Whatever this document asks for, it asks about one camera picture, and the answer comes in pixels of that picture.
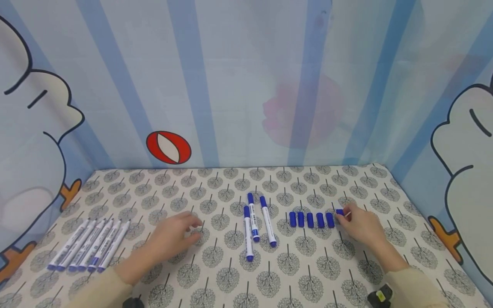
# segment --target beige sleeve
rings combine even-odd
[[[447,300],[430,279],[416,269],[388,272],[386,283],[393,291],[395,308],[447,308]]]
[[[132,295],[132,288],[113,268],[108,268],[80,290],[66,308],[121,308]]]

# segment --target cartoon bird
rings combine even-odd
[[[57,75],[33,69],[27,44],[0,16],[0,286],[34,249],[60,194],[65,209],[81,181],[65,185],[59,144],[84,121]]]
[[[440,240],[462,263],[463,245],[481,274],[492,283],[493,79],[475,84],[454,100],[447,121],[431,136],[431,147],[449,172],[445,207],[454,224],[447,232],[429,217]]]

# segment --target backdrop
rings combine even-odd
[[[2,1],[0,286],[95,169],[379,162],[492,301],[492,13]]]

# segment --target marker pen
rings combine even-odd
[[[69,272],[75,272],[77,270],[77,266],[79,266],[82,259],[84,259],[87,252],[91,248],[94,241],[98,238],[98,235],[101,232],[101,230],[104,228],[105,223],[106,223],[106,218],[103,218],[103,220],[93,229],[88,239],[86,240],[84,245],[82,245],[81,249],[72,260],[72,263],[69,265]]]
[[[250,230],[250,208],[249,206],[243,207],[243,215],[245,217],[245,246],[246,246],[246,260],[248,262],[253,261],[253,247],[251,244],[251,230]]]
[[[123,237],[127,233],[129,227],[130,227],[130,220],[127,221],[120,228],[120,230],[118,230],[118,233],[116,234],[115,240],[111,243],[111,246],[109,247],[108,252],[104,256],[103,261],[98,266],[98,272],[99,273],[104,272],[104,270],[108,267],[109,263],[111,262],[111,259],[115,255],[116,250],[118,249],[118,246],[123,241]]]
[[[94,258],[94,256],[98,252],[99,247],[101,246],[101,244],[103,243],[103,241],[105,241],[106,236],[110,232],[112,225],[113,225],[113,218],[110,219],[105,224],[105,227],[103,228],[103,230],[101,231],[101,233],[99,234],[99,236],[96,238],[96,241],[91,246],[91,249],[86,253],[86,255],[84,256],[84,258],[80,262],[79,266],[77,267],[77,269],[79,270],[79,272],[85,271],[86,268],[89,266],[89,263],[91,263],[92,259]]]
[[[276,247],[276,236],[274,235],[274,229],[272,228],[271,216],[269,214],[269,209],[267,208],[267,202],[265,202],[265,197],[260,197],[260,204],[262,205],[262,213],[264,214],[265,229],[267,229],[267,236],[269,237],[269,243],[271,247]]]
[[[120,229],[120,225],[122,224],[122,220],[120,219],[116,225],[113,225],[111,230],[109,231],[108,236],[106,237],[103,245],[99,247],[98,252],[96,252],[96,255],[92,259],[91,263],[87,267],[87,271],[92,273],[96,271],[96,268],[98,267],[100,261],[103,259],[105,253],[107,252],[109,245],[115,238],[116,234],[118,233],[118,229]]]
[[[255,215],[255,204],[253,203],[253,194],[248,193],[248,207],[250,210],[250,223],[251,223],[251,235],[253,237],[253,241],[255,243],[260,242],[260,236],[258,235],[258,226],[257,226],[257,215]]]
[[[79,236],[84,232],[84,229],[86,229],[87,225],[89,224],[89,219],[84,221],[72,234],[72,236],[69,238],[69,240],[65,243],[63,248],[57,253],[55,258],[51,260],[50,264],[48,264],[48,269],[50,271],[54,271],[57,268],[57,265],[60,264],[60,262],[63,261],[65,256],[68,254],[70,248],[75,244],[75,241],[79,238]]]
[[[63,272],[67,266],[69,266],[70,261],[74,258],[74,256],[79,252],[80,247],[86,242],[89,234],[93,231],[96,225],[96,220],[91,221],[87,228],[84,229],[84,232],[79,236],[79,238],[75,241],[75,244],[70,248],[68,254],[66,254],[65,258],[60,262],[57,266],[57,271]]]

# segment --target patterned tablecloth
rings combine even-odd
[[[260,243],[245,257],[243,206],[255,197]],[[278,246],[265,233],[265,196]],[[132,219],[112,264],[143,245],[159,220],[189,210],[201,240],[156,265],[134,288],[146,307],[366,307],[382,283],[373,255],[336,225],[292,228],[290,211],[334,212],[356,200],[376,213],[408,263],[425,272],[455,308],[489,307],[381,165],[96,171],[0,294],[0,308],[60,307],[98,274],[46,269],[87,217]]]

